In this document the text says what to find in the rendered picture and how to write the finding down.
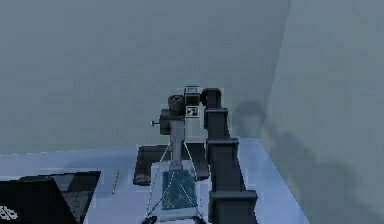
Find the yellow pencil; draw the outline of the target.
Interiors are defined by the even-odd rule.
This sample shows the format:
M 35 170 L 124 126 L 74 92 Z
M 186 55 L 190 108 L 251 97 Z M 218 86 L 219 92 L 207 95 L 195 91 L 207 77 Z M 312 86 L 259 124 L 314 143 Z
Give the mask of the yellow pencil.
M 117 170 L 116 176 L 115 176 L 115 179 L 114 179 L 114 183 L 113 183 L 112 194 L 115 194 L 116 187 L 117 187 L 118 181 L 119 181 L 119 175 L 120 175 L 120 171 Z

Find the open black laptop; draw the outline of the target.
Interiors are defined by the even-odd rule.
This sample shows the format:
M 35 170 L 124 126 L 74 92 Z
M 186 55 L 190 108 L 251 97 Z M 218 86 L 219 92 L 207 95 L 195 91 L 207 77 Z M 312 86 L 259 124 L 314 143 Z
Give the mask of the open black laptop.
M 0 224 L 84 224 L 101 172 L 0 181 Z

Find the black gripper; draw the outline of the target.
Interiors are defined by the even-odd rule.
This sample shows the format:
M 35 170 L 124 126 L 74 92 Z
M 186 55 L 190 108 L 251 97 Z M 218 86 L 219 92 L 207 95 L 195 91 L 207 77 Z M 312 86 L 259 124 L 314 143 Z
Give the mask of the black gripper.
M 170 141 L 166 145 L 166 153 L 171 154 L 165 161 L 161 158 L 151 166 L 150 196 L 147 203 L 146 216 L 142 224 L 154 224 L 160 220 L 162 200 L 167 194 L 171 182 L 171 168 L 174 171 L 175 209 L 180 212 L 177 220 L 191 219 L 195 224 L 206 224 L 198 205 L 197 174 L 192 159 L 183 160 L 182 152 L 188 151 L 185 142 L 185 103 L 183 95 L 168 97 L 168 108 L 162 109 L 158 121 L 151 121 L 151 126 L 159 125 L 161 135 L 169 135 Z

